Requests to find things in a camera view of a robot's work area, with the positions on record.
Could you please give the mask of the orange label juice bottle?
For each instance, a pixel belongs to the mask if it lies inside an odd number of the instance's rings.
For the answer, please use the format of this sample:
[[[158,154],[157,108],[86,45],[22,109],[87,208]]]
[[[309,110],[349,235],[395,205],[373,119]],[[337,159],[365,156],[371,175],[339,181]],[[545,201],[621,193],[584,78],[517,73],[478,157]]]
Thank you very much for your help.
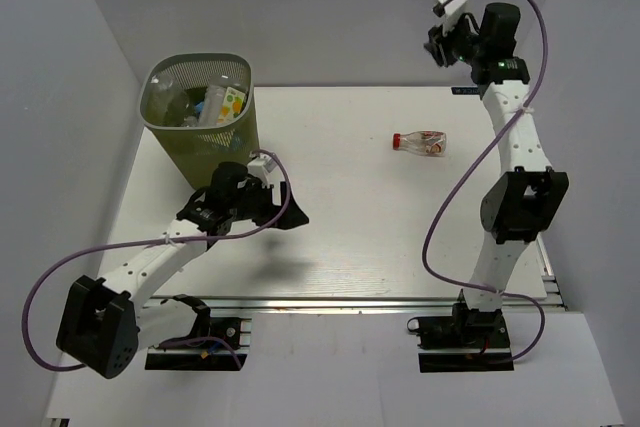
[[[244,109],[246,93],[235,87],[209,85],[196,106],[200,127],[222,127],[235,121]]]

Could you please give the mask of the red cap clear bottle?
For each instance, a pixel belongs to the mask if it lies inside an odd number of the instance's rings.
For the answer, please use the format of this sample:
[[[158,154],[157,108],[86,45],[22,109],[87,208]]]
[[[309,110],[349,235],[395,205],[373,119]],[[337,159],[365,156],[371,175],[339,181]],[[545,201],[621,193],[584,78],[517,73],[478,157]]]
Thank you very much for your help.
[[[446,150],[447,137],[440,131],[416,131],[409,134],[394,133],[392,147],[419,156],[440,156]]]

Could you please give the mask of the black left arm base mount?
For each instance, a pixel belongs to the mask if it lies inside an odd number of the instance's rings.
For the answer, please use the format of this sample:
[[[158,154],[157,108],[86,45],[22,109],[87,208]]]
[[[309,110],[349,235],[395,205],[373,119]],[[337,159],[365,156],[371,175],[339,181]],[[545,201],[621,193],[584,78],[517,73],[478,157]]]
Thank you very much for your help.
[[[136,325],[150,371],[239,371],[248,356],[251,320],[218,315],[186,294],[148,301]]]

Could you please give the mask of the clear bottle small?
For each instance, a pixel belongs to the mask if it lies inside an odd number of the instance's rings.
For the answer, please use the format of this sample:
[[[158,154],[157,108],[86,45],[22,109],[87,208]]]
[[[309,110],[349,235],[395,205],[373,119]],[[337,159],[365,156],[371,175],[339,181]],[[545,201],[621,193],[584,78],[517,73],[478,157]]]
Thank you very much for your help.
[[[187,92],[168,73],[159,73],[150,81],[149,120],[163,127],[195,127],[198,114]]]

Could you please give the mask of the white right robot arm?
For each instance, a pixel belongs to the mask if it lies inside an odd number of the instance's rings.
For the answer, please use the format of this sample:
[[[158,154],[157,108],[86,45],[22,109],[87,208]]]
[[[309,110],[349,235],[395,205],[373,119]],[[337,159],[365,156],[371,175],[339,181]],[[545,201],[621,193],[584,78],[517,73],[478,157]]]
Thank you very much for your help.
[[[480,206],[482,248],[452,312],[453,337],[472,346],[497,328],[502,294],[517,261],[550,226],[569,179],[552,167],[524,106],[530,75],[514,54],[519,8],[490,3],[480,23],[467,11],[466,0],[437,5],[434,11],[442,22],[430,29],[425,48],[441,67],[457,61],[470,66],[498,139],[500,177]]]

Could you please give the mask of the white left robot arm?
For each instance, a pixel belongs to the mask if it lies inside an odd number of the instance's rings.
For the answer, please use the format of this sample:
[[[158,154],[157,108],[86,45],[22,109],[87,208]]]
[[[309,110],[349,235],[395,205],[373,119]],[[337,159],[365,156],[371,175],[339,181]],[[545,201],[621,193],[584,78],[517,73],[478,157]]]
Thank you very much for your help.
[[[115,270],[71,286],[56,338],[57,347],[106,379],[120,375],[148,347],[234,349],[212,328],[210,307],[177,294],[155,307],[148,300],[192,260],[207,253],[232,226],[291,230],[308,224],[288,181],[275,201],[267,160],[223,162],[209,185],[198,188],[159,237]]]

